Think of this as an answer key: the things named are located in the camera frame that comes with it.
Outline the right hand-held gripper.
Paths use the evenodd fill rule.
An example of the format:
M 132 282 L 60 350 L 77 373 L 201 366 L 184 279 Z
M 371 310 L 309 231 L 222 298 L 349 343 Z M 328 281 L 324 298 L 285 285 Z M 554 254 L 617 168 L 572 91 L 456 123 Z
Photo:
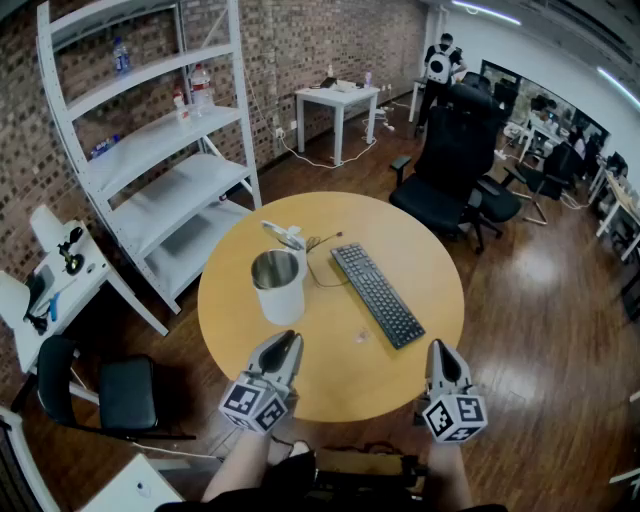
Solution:
M 488 426 L 484 397 L 472 386 L 469 366 L 440 339 L 431 342 L 427 355 L 427 405 L 418 414 L 436 443 L 464 443 Z M 456 390 L 441 392 L 444 380 Z

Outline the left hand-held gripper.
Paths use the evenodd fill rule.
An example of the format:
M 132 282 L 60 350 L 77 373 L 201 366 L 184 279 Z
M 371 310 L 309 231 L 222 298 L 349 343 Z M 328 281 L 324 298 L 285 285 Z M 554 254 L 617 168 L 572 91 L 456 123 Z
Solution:
M 235 427 L 270 434 L 297 405 L 299 396 L 291 387 L 303 350 L 303 337 L 293 330 L 268 338 L 251 353 L 248 372 L 241 372 L 227 386 L 218 410 Z M 271 381 L 262 375 L 269 375 Z

